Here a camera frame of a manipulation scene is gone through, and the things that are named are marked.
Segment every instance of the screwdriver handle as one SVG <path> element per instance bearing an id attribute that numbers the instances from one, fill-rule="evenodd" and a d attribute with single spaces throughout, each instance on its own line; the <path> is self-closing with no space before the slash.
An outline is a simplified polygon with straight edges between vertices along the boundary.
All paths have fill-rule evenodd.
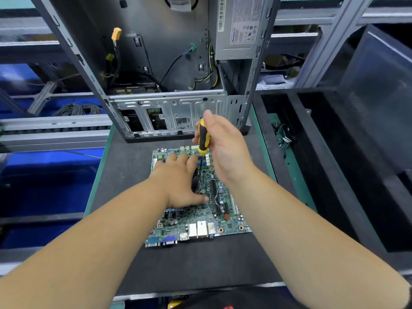
<path id="1" fill-rule="evenodd" d="M 202 156 L 205 156 L 206 153 L 208 152 L 209 137 L 210 137 L 210 134 L 207 131 L 205 122 L 202 118 L 199 123 L 199 147 L 198 147 L 198 151 L 200 155 Z"/>

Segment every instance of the forearm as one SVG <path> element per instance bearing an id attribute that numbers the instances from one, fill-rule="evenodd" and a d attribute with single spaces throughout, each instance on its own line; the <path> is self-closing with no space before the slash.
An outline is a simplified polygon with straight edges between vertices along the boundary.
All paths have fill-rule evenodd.
<path id="1" fill-rule="evenodd" d="M 150 179 L 121 193 L 3 277 L 0 307 L 108 308 L 167 201 Z"/>
<path id="2" fill-rule="evenodd" d="M 229 186 L 292 294 L 309 308 L 403 308 L 409 284 L 388 264 L 254 169 Z"/>

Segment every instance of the person's left hand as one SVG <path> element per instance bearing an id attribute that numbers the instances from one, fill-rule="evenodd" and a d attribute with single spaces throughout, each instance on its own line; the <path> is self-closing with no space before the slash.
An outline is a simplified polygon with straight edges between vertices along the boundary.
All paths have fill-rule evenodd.
<path id="1" fill-rule="evenodd" d="M 167 157 L 166 163 L 157 161 L 149 180 L 167 193 L 167 208 L 181 208 L 206 203 L 209 198 L 192 192 L 192 177 L 197 167 L 198 157 L 176 153 Z"/>

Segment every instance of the person's right hand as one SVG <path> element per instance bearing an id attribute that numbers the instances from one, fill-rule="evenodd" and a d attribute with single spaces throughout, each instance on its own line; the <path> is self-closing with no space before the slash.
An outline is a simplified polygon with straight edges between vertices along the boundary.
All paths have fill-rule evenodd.
<path id="1" fill-rule="evenodd" d="M 248 147 L 240 131 L 224 117 L 206 110 L 203 119 L 210 134 L 209 149 L 213 155 L 215 172 L 219 180 L 230 188 L 255 168 Z M 193 139 L 196 144 L 199 142 L 198 125 L 196 123 Z"/>

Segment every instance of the person's right arm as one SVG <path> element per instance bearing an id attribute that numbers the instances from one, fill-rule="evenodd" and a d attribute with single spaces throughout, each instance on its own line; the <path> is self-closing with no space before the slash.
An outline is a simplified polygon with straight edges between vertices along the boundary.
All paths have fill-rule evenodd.
<path id="1" fill-rule="evenodd" d="M 203 118 L 218 178 L 298 301 L 313 309 L 407 305 L 410 285 L 398 272 L 259 171 L 228 120 L 210 111 Z"/>

